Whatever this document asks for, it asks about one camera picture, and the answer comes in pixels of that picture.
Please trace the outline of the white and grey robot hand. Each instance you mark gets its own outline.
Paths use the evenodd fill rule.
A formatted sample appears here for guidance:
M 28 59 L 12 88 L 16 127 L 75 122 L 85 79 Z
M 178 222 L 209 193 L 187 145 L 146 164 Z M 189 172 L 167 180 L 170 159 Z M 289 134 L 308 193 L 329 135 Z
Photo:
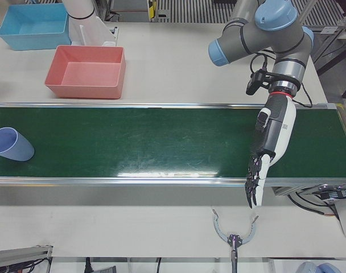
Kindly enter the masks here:
M 269 168 L 286 152 L 296 119 L 296 107 L 284 92 L 269 94 L 259 111 L 250 151 L 245 192 L 249 207 L 261 206 Z

